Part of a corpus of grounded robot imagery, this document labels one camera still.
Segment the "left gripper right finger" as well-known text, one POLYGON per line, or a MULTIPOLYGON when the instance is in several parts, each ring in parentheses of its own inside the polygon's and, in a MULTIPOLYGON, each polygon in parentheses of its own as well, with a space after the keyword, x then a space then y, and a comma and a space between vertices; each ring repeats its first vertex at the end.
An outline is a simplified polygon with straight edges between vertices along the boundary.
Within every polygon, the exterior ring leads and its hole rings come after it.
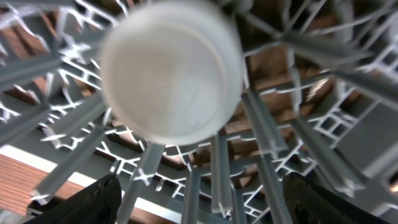
POLYGON ((296 172, 282 187, 293 224, 388 224, 296 172))

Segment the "white pink bowl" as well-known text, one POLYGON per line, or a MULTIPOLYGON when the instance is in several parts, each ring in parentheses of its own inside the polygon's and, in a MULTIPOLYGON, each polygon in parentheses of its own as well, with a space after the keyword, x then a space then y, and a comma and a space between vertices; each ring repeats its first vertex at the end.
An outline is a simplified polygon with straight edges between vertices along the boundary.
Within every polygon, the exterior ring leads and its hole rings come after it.
POLYGON ((103 96, 114 115, 158 144, 193 144, 215 134, 243 89, 239 34, 210 1, 133 9, 104 35, 99 59, 103 96))

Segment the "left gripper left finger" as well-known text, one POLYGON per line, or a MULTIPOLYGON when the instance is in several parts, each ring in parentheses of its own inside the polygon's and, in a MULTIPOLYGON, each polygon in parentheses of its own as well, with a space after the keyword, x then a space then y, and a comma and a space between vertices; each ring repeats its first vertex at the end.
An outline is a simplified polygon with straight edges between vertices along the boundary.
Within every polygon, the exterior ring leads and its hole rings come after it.
POLYGON ((115 224, 121 184, 108 174, 25 224, 115 224))

